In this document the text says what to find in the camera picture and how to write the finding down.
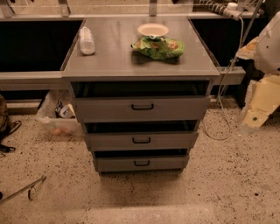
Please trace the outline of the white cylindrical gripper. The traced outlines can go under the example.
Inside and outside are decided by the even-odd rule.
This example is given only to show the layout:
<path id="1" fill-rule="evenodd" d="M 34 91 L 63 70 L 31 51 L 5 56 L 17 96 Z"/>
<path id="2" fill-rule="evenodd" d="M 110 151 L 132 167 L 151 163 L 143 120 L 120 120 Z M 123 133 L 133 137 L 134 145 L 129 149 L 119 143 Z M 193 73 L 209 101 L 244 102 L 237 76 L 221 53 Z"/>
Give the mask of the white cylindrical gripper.
<path id="1" fill-rule="evenodd" d="M 255 37 L 250 40 L 237 51 L 236 57 L 252 60 L 255 57 L 258 39 Z M 260 128 L 280 106 L 280 76 L 265 74 L 259 81 L 252 80 L 248 85 L 245 102 L 241 126 L 246 129 Z"/>

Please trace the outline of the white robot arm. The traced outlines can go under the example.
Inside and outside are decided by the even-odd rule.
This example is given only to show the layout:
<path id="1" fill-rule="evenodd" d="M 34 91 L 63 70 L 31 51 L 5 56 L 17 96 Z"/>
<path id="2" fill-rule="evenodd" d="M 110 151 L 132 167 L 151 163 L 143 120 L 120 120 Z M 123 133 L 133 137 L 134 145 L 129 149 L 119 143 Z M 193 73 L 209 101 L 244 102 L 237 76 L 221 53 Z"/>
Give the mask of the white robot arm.
<path id="1" fill-rule="evenodd" d="M 246 103 L 241 125 L 260 128 L 280 106 L 280 11 L 269 21 L 259 36 L 236 54 L 240 59 L 253 60 L 264 76 L 255 84 L 251 101 Z"/>

